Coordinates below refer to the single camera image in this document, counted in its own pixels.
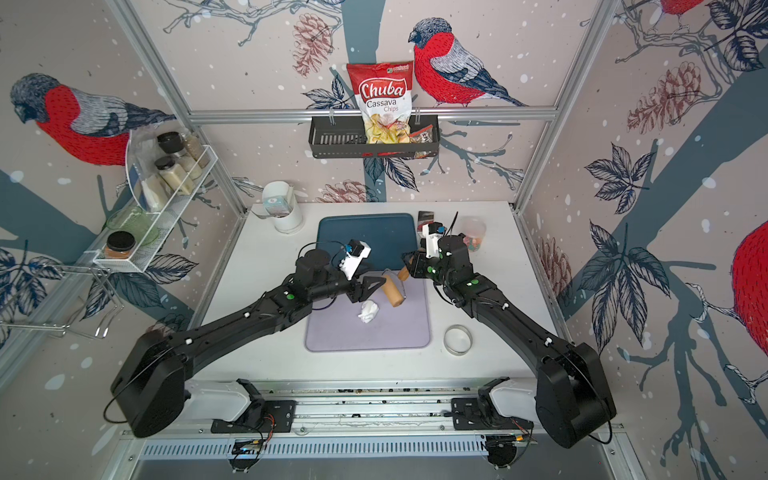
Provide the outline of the black lid spice jar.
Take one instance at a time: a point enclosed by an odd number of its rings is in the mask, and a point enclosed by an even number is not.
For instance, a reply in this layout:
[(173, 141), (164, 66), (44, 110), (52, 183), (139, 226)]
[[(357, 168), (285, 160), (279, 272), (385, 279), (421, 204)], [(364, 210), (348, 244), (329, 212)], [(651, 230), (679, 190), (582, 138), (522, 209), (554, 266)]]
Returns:
[(197, 179), (202, 174), (198, 161), (187, 151), (182, 136), (176, 131), (169, 131), (157, 136), (159, 147), (164, 153), (174, 158), (191, 179)]
[(174, 192), (185, 196), (193, 194), (194, 183), (191, 181), (189, 174), (177, 163), (173, 156), (163, 156), (155, 160), (154, 165), (160, 176)]

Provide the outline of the lilac silicone mat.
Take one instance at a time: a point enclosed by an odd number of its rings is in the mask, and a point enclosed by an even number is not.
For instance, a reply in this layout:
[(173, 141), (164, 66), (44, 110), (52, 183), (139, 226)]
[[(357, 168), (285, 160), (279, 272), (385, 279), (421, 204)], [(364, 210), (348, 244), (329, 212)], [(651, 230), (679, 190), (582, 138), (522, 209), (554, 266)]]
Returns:
[(378, 312), (369, 322), (360, 318), (362, 305), (345, 296), (321, 301), (308, 318), (305, 347), (311, 352), (419, 349), (431, 342), (426, 282), (394, 280), (404, 302), (394, 307), (378, 289), (371, 301)]

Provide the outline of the short brown powder jar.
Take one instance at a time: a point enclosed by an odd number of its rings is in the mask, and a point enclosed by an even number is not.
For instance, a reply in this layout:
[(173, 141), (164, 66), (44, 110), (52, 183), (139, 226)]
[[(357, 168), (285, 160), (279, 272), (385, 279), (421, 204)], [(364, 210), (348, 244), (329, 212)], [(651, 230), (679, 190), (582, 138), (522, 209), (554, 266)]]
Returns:
[(107, 259), (127, 259), (137, 246), (136, 238), (128, 231), (112, 232), (106, 239), (104, 257)]

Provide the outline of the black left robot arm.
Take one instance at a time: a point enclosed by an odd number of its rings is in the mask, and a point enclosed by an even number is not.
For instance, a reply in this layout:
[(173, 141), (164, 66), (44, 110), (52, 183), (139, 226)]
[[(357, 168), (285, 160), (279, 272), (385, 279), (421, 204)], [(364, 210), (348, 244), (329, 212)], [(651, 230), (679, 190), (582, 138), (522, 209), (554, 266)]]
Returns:
[(382, 276), (347, 276), (322, 249), (299, 257), (295, 271), (256, 301), (214, 322), (165, 336), (141, 335), (110, 386), (112, 400), (137, 438), (153, 436), (181, 415), (185, 382), (251, 341), (279, 333), (309, 316), (314, 303), (347, 296), (362, 303), (385, 285)]

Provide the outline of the teal plastic tray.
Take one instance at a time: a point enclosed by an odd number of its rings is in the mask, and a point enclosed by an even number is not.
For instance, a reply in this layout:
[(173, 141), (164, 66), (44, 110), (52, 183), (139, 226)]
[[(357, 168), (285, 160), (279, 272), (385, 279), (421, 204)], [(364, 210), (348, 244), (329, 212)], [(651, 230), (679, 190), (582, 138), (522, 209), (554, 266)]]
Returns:
[(371, 247), (365, 263), (372, 270), (400, 270), (402, 256), (418, 249), (415, 221), (408, 213), (333, 216), (319, 222), (317, 247), (333, 255), (340, 251), (338, 242), (350, 240)]

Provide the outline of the green glass bowl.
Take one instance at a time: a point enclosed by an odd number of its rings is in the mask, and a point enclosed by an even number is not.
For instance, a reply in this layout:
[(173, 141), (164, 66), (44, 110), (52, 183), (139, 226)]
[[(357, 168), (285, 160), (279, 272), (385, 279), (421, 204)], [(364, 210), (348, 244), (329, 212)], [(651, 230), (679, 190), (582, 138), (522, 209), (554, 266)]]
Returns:
[(136, 205), (127, 205), (114, 213), (107, 219), (106, 228), (111, 231), (130, 233), (140, 246), (150, 245), (159, 237), (159, 230), (155, 226), (155, 215), (147, 213)]

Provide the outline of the red Chuba chips bag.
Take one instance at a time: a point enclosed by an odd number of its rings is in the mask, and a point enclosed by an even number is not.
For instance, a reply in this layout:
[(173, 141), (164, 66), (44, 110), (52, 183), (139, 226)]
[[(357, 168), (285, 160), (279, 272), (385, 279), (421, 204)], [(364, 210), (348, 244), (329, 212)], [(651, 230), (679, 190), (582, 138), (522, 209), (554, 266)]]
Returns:
[(347, 72), (367, 142), (409, 143), (413, 62), (349, 64)]

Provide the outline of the wooden rolling pin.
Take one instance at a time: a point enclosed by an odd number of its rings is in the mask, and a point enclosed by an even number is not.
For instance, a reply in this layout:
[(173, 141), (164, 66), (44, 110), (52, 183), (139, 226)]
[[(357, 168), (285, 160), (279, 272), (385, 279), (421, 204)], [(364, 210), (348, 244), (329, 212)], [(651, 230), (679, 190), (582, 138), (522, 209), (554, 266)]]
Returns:
[(385, 284), (381, 287), (382, 291), (392, 307), (399, 307), (407, 299), (405, 281), (410, 278), (408, 269), (406, 267), (402, 267), (398, 271), (385, 269), (382, 276), (385, 278)]

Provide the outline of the teal paper carton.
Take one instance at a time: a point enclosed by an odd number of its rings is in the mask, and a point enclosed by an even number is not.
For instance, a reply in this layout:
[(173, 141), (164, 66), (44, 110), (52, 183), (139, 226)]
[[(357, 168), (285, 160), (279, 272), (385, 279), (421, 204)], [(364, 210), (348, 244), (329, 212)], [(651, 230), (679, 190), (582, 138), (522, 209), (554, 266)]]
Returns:
[(271, 217), (286, 217), (293, 211), (290, 196), (286, 194), (276, 194), (265, 197), (263, 202), (267, 213)]

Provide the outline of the white utensil holder cup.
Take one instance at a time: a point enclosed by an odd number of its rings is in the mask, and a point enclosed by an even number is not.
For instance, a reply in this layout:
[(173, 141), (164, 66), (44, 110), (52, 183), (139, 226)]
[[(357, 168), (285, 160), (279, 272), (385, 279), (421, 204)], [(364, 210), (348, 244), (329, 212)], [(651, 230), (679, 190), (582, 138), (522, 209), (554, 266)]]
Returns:
[(294, 187), (285, 181), (273, 181), (263, 187), (261, 202), (251, 208), (259, 219), (269, 220), (281, 234), (294, 234), (304, 225), (304, 217), (298, 205)]

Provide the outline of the clear acrylic wall shelf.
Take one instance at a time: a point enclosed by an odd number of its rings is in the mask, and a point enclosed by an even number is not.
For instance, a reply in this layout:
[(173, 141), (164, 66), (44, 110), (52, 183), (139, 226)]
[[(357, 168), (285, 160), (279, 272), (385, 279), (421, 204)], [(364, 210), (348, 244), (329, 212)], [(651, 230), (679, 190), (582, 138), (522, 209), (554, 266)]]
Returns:
[[(160, 176), (154, 161), (167, 154), (159, 147), (157, 136), (176, 131), (182, 136), (187, 151), (198, 161), (202, 174), (191, 179), (194, 190), (191, 196), (174, 192)], [(131, 200), (127, 205), (140, 206), (147, 213), (155, 215), (155, 226), (159, 230), (157, 240), (146, 246), (137, 246), (127, 259), (107, 259), (104, 257), (104, 242), (94, 256), (98, 267), (119, 273), (140, 273), (146, 271), (154, 257), (161, 250), (164, 242), (181, 219), (182, 214), (195, 196), (203, 191), (203, 185), (209, 179), (211, 171), (218, 163), (218, 156), (213, 148), (201, 143), (199, 137), (185, 128), (179, 121), (140, 127), (129, 133), (125, 152), (125, 173)]]

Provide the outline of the clear cup with candies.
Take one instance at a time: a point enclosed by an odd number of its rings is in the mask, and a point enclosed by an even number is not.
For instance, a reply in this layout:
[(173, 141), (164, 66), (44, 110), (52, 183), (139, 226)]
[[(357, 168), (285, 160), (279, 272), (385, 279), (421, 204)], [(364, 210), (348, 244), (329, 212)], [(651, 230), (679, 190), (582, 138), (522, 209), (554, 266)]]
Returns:
[(487, 232), (485, 222), (474, 216), (464, 216), (459, 221), (460, 232), (465, 236), (464, 243), (470, 252), (478, 251)]

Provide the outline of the small dark snack packet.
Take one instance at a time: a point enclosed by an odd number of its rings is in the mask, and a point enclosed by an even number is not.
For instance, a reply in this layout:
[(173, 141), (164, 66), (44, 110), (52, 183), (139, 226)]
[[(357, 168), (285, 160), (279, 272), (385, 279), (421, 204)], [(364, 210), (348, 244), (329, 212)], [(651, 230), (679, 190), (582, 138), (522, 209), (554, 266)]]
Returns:
[(434, 142), (434, 128), (432, 125), (427, 125), (417, 131), (412, 132), (409, 135), (410, 142), (414, 144), (427, 144)]

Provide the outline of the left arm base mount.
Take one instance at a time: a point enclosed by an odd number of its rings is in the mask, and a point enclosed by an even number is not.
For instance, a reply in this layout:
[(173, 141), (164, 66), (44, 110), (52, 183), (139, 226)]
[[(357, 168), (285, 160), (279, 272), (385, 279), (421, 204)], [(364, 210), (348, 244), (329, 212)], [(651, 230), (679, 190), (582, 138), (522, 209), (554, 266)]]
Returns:
[(246, 473), (267, 452), (275, 434), (291, 431), (295, 400), (270, 400), (249, 380), (229, 383), (190, 381), (185, 386), (182, 423), (207, 423), (211, 434), (252, 434), (233, 444), (229, 464), (235, 473)]

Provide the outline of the white dough lump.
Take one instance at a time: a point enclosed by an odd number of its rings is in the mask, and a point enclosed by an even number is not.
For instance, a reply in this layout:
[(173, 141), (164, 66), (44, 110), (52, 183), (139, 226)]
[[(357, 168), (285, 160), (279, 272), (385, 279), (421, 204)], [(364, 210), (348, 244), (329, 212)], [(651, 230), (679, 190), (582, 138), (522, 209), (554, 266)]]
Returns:
[(366, 300), (361, 304), (361, 311), (358, 317), (362, 322), (368, 324), (376, 318), (379, 311), (380, 309), (376, 302), (373, 300)]

